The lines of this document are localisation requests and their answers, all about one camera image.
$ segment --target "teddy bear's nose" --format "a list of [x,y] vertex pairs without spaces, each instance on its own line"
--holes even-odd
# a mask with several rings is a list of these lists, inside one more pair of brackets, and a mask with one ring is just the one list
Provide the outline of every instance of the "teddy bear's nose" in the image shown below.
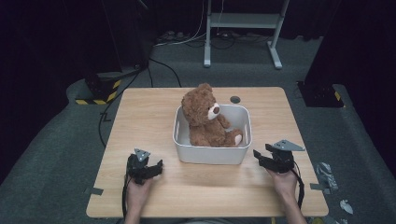
[[215,109],[213,110],[213,113],[218,114],[219,111],[220,111],[220,108],[219,107],[215,107]]

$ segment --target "gray carpet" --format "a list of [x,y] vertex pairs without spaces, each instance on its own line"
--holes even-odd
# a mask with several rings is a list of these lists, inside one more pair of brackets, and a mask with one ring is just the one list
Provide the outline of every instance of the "gray carpet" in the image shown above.
[[[304,80],[320,44],[319,40],[280,39],[277,51],[283,63],[275,70],[264,42],[239,41],[227,49],[212,49],[212,66],[203,68],[204,49],[187,45],[156,47],[150,57],[172,67],[182,87],[209,82],[214,87],[270,87],[285,90],[294,117],[314,166],[326,162],[339,190],[325,195],[328,217],[348,223],[396,223],[396,182],[377,153],[342,85],[334,85],[344,108],[306,107],[296,81]],[[191,43],[199,46],[202,43]],[[218,48],[230,42],[214,40]],[[167,67],[150,61],[129,88],[178,87]],[[120,89],[132,77],[125,77]],[[76,105],[83,80],[67,91],[70,104],[33,139],[0,187],[0,223],[116,223],[118,220],[87,217],[93,186],[104,147],[98,123],[106,105]],[[105,142],[120,98],[108,109],[101,133]],[[348,200],[354,215],[339,206]],[[284,223],[278,218],[277,223]]]

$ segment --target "teddy bear's head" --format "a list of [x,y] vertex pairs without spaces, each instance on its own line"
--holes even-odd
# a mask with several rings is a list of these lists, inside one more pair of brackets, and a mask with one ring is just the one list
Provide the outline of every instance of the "teddy bear's head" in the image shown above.
[[219,105],[213,96],[212,87],[207,83],[187,92],[181,100],[181,106],[191,126],[207,124],[219,114]]

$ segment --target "white metal stand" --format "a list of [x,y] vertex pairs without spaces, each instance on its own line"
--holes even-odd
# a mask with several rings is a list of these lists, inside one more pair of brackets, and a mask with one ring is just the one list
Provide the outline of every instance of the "white metal stand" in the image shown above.
[[211,5],[212,0],[208,0],[204,67],[210,67],[210,29],[212,27],[236,27],[275,29],[273,40],[268,41],[267,45],[273,58],[275,68],[282,68],[282,63],[276,52],[276,42],[279,38],[283,20],[285,19],[289,0],[284,0],[279,14],[212,13]]

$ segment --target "stuffed animal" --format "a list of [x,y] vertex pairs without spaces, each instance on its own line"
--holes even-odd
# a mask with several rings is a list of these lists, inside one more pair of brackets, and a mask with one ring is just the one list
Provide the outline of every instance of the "stuffed animal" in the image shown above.
[[197,147],[237,147],[242,131],[231,128],[231,123],[220,114],[212,87],[203,83],[187,92],[181,100],[184,117],[190,126],[190,142]]

